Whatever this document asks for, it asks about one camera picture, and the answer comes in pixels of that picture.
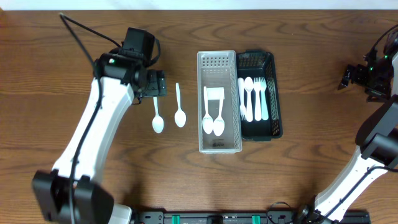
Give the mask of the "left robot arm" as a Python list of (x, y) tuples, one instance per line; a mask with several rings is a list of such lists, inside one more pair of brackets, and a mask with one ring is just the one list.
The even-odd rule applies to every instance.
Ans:
[(119, 47), (94, 62), (86, 108), (71, 141), (50, 172), (38, 170), (32, 188), (44, 220), (57, 223), (135, 223), (134, 210), (101, 187), (116, 130), (134, 100), (166, 95), (165, 73), (153, 70), (160, 42), (128, 28)]

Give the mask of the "white plastic spoon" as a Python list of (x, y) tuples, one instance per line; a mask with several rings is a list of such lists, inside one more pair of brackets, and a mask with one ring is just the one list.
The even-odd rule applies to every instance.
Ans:
[(248, 122), (253, 121), (253, 111), (252, 111), (252, 99), (251, 92), (254, 88), (253, 80), (251, 77), (246, 77), (244, 80), (244, 89), (247, 93), (247, 103), (246, 103), (246, 120)]
[(222, 96), (220, 98), (218, 117), (214, 120), (214, 123), (213, 123), (213, 131), (214, 131), (215, 136), (217, 136), (217, 137), (222, 135), (222, 133), (224, 131), (224, 126), (225, 126), (225, 122), (222, 118), (223, 101), (224, 101), (224, 97)]
[(152, 120), (152, 127), (157, 134), (160, 134), (164, 129), (164, 120), (159, 114), (157, 97), (153, 97), (155, 116)]
[(182, 128), (185, 126), (187, 117), (185, 112), (182, 110), (181, 107), (181, 94), (180, 94), (180, 86), (179, 83), (175, 84), (176, 87), (176, 97), (177, 97), (177, 111), (174, 115), (175, 123), (179, 128)]
[(202, 127), (204, 132), (211, 134), (213, 131), (213, 118), (210, 116), (208, 111), (208, 92), (206, 86), (203, 87), (203, 99), (205, 104), (205, 115), (202, 119)]

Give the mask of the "white plastic fork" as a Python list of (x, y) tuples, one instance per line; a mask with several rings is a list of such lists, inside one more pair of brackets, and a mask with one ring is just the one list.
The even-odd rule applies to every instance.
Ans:
[(261, 99), (260, 99), (261, 83), (260, 83), (258, 78), (254, 79), (254, 91), (255, 91), (254, 118), (255, 118), (256, 121), (260, 121), (262, 119), (262, 115), (261, 115)]
[(269, 114), (268, 114), (267, 101), (266, 101), (267, 85), (264, 77), (260, 78), (260, 84), (261, 84), (261, 112), (262, 112), (262, 119), (265, 121), (269, 119)]
[(243, 78), (238, 78), (238, 90), (239, 90), (239, 110), (241, 120), (244, 121), (246, 119), (246, 107), (244, 105), (244, 80)]

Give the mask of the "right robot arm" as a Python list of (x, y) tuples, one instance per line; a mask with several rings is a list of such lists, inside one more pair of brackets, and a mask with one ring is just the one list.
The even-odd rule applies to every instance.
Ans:
[(356, 83), (368, 101), (381, 102), (360, 127), (356, 149), (337, 178), (313, 202), (296, 213), (294, 223), (339, 223), (351, 204), (380, 176), (397, 172), (397, 26), (383, 35), (382, 57), (371, 47), (366, 65), (348, 65), (340, 88)]

